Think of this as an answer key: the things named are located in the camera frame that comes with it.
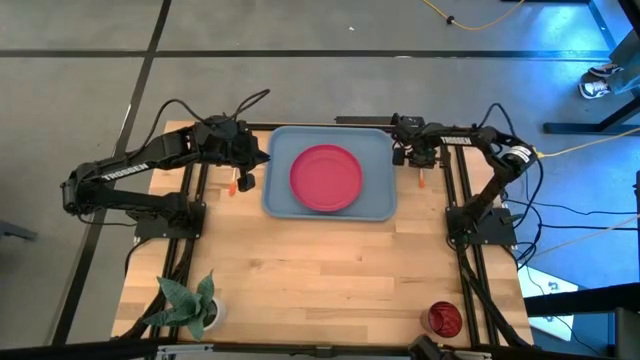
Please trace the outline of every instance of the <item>pink plate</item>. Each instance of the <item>pink plate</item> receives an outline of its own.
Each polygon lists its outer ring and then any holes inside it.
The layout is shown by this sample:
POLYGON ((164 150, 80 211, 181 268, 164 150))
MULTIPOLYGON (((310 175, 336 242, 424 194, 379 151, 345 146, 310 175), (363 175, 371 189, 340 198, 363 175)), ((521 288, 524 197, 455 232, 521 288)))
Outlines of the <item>pink plate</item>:
POLYGON ((362 190, 362 169, 350 152, 336 145, 316 145, 291 165, 289 183, 295 197, 317 211, 349 206, 362 190))

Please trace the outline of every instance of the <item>sneaker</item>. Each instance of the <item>sneaker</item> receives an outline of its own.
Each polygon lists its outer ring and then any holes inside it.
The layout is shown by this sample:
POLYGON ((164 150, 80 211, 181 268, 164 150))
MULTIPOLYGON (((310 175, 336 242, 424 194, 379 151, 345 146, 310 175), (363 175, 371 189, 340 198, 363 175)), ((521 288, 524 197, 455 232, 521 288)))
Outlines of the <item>sneaker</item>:
POLYGON ((607 78, 615 73, 617 73, 618 71, 622 71, 624 70, 623 68, 621 68, 620 66, 616 65, 616 64, 606 64, 606 65, 602 65, 602 66, 598 66, 598 67, 592 67, 589 69, 589 74, 591 75, 595 75, 597 77, 601 77, 601 78, 607 78))
POLYGON ((578 89, 585 99, 597 99, 611 92, 609 85, 604 81, 580 84, 578 85, 578 89))

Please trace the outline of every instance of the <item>gray floor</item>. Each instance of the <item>gray floor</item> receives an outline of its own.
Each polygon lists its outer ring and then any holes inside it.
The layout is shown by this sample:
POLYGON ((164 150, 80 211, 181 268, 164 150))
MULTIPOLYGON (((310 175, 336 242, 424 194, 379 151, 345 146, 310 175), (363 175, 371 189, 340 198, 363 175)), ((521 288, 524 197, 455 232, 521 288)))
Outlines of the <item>gray floor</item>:
MULTIPOLYGON (((468 25, 511 6, 494 0, 437 2, 468 25)), ((630 29, 615 0, 597 0, 614 38, 630 29)), ((0 0, 0 49, 145 49, 161 1, 0 0)), ((584 5, 525 4, 500 25, 466 32, 446 26, 414 0, 175 1, 160 49, 607 50, 584 5)), ((84 226, 60 206, 58 185, 79 163, 110 156, 140 71, 141 59, 0 59, 0 219, 39 233, 36 242, 0 241, 0 348, 46 343, 84 226)), ((507 59, 156 59, 130 148, 157 108, 178 97, 202 114, 230 112, 263 88, 272 94, 250 121, 331 122, 337 115, 422 115, 444 124, 479 122, 501 102, 518 133, 543 152, 597 139, 550 136, 547 121, 599 121, 632 96, 581 99, 576 84, 596 63, 507 59)), ((187 118, 170 108, 166 119, 187 118)), ((504 120, 490 123, 506 129, 504 120)), ((577 209, 634 211, 637 138, 545 159, 539 200, 577 209)), ((537 170, 531 172, 531 188, 537 170)), ((144 191, 149 176, 118 184, 144 191)), ((523 199, 522 182, 510 188, 523 199)), ((584 218, 541 209, 551 224, 610 225, 620 216, 584 218)), ((126 220, 121 214, 110 218, 126 220)), ((545 230, 541 249, 588 231, 545 230)), ((535 233, 533 218, 518 229, 535 233)), ((132 230, 102 233, 70 341, 109 336, 132 230)), ((610 233, 536 258, 534 267, 587 287, 638 281, 637 235, 610 233)))

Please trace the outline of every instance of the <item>wooden table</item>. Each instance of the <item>wooden table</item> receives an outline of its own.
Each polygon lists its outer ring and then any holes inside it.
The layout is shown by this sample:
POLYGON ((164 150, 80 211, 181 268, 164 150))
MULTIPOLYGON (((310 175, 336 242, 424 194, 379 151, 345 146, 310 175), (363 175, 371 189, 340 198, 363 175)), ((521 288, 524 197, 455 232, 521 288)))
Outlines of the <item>wooden table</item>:
MULTIPOLYGON (((190 124, 171 121, 165 131, 190 124)), ((271 133, 254 133, 260 148, 267 149, 271 133)), ((479 192, 491 169, 477 150, 468 149, 466 156, 473 192, 479 192)), ((419 314, 436 301, 452 302, 464 317, 457 260, 445 243, 442 170, 425 171, 427 187, 421 189, 416 169, 396 167, 397 211, 385 222, 371 223, 268 216, 261 206, 264 169, 253 171, 253 190, 234 197, 227 191, 231 168, 209 170, 205 228, 196 241, 188 286, 194 289, 213 270, 216 294, 229 314, 224 326, 205 333, 203 341, 405 347, 424 333, 419 314)), ((182 175, 182 169, 154 171, 150 193, 179 191, 182 175)), ((458 181, 455 168, 454 178, 458 181)), ((459 183, 456 193, 463 203, 459 183)), ((150 241, 132 256, 114 336, 128 330, 156 295, 167 243, 150 241)), ((531 342, 513 260, 493 246, 484 247, 484 258, 493 300, 531 342)), ((475 300, 481 340, 488 342, 482 306, 475 300)), ((463 325, 452 339, 427 334, 434 341, 469 346, 466 320, 463 325)), ((179 340, 193 341, 186 329, 179 340)))

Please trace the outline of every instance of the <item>plastic tray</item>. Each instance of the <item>plastic tray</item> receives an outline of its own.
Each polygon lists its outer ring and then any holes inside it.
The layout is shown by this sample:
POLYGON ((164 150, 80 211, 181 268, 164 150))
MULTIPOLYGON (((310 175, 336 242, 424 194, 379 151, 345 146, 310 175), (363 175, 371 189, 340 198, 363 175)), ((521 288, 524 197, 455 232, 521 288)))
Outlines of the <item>plastic tray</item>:
POLYGON ((271 216, 294 219, 384 221, 397 206, 391 137, 381 130, 284 126, 271 134, 262 207, 271 216), (345 148, 360 162, 364 182, 358 198, 331 213, 311 210, 291 192, 289 171, 304 150, 321 144, 345 148))

